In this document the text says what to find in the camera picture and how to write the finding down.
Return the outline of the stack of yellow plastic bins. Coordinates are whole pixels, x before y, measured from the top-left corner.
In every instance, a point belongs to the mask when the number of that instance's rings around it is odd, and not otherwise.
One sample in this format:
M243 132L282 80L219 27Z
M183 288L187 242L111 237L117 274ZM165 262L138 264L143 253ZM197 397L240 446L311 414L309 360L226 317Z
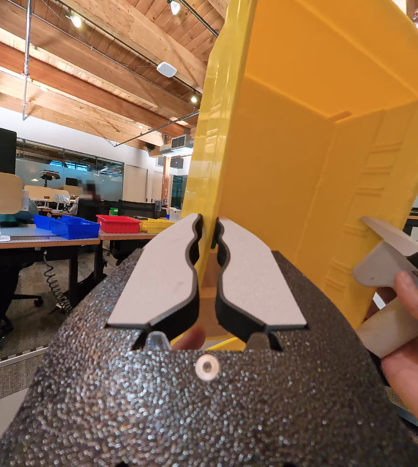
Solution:
M139 232L158 234L175 223L168 219L140 219Z

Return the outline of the metal ventilation duct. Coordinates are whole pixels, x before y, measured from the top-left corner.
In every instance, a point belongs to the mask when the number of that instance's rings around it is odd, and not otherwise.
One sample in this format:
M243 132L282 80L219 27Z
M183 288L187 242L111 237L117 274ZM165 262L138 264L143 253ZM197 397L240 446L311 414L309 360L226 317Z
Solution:
M184 134L179 137L174 137L169 143L160 146L159 151L162 156L189 156L193 154L194 137L190 134Z

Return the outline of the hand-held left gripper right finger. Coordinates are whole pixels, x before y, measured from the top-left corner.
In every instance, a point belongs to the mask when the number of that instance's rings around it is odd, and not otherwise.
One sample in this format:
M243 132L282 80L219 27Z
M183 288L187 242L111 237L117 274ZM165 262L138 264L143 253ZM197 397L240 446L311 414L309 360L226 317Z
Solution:
M302 330L307 321L271 249L225 217L214 232L220 265L216 296L218 323L247 343L255 333Z

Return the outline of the small blue plastic bin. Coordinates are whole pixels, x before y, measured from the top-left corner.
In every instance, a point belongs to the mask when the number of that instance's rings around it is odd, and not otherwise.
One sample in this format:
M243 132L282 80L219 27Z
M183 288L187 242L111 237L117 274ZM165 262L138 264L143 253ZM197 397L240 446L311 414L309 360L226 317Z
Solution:
M62 216L60 217L48 217L43 215L35 214L33 216L33 223L38 229L52 231L52 225L55 220L61 220Z

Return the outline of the black office chair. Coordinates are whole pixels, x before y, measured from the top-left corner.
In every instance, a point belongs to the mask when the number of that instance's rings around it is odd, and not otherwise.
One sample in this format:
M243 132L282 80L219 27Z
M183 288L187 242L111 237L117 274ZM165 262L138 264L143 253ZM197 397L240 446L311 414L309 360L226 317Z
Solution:
M157 219L159 212L156 211L155 203L140 203L119 200L118 215L125 217L146 217ZM116 266L119 266L136 249L143 248L150 240L120 240L109 241L109 250L111 255L117 260Z

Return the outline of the person's left hand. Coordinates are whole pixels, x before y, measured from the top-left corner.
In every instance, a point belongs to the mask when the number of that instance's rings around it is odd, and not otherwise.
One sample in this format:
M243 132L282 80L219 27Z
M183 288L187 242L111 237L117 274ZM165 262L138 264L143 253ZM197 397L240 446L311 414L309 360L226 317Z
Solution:
M171 344L173 351L199 350L204 346L206 340L206 330L200 325L195 325L185 332L182 337Z

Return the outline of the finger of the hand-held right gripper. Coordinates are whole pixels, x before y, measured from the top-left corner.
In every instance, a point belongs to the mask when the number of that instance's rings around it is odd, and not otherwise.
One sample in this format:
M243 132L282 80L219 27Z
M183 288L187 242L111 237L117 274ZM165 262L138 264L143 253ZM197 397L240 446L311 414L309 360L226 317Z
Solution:
M353 277L365 287L392 287L398 272L416 271L408 260L418 253L418 242L388 222L364 216L360 218L369 229L381 238L353 269Z

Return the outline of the large blue plastic bin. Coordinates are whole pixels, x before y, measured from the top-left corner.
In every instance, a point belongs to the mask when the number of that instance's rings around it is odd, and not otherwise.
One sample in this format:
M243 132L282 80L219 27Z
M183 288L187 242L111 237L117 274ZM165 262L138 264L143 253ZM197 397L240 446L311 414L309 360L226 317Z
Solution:
M52 234L67 240L83 240L98 238L100 225L78 217L62 216L50 219L49 229Z

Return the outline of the yellow plastic box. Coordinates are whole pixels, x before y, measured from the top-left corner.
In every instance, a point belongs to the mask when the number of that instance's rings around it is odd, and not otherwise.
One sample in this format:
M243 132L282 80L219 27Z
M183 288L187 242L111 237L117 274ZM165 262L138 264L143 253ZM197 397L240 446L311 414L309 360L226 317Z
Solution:
M183 216L224 216L279 251L354 329L352 269L418 194L418 29L393 1L230 1L210 53Z

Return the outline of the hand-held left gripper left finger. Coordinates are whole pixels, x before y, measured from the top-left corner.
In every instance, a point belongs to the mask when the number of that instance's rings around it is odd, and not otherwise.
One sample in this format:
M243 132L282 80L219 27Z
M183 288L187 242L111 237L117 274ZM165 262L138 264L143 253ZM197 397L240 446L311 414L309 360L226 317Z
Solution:
M199 288L194 266L202 225L202 215L192 213L143 248L107 326L163 332L173 340L197 321Z

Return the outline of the wooden desk with black legs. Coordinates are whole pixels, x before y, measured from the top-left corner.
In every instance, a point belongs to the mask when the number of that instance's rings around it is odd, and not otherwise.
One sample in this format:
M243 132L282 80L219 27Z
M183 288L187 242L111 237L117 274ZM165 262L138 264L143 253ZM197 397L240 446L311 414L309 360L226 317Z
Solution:
M94 277L101 280L103 278L105 260L103 257L103 241L109 241L109 249L113 258L117 260L116 266L119 266L136 249L145 246L156 233L106 233L99 230L97 246L94 256Z
M53 235L35 225L2 228L0 237L0 265L36 263L46 259L69 261L69 302L78 302L78 251L81 246L98 246L98 238L68 240Z

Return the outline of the red plastic bin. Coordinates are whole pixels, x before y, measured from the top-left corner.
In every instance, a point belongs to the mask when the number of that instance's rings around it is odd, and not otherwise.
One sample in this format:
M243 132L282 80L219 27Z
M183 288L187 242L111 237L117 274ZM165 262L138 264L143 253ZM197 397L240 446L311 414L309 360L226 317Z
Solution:
M107 234L137 234L140 232L141 221L138 219L115 216L96 215L100 230Z

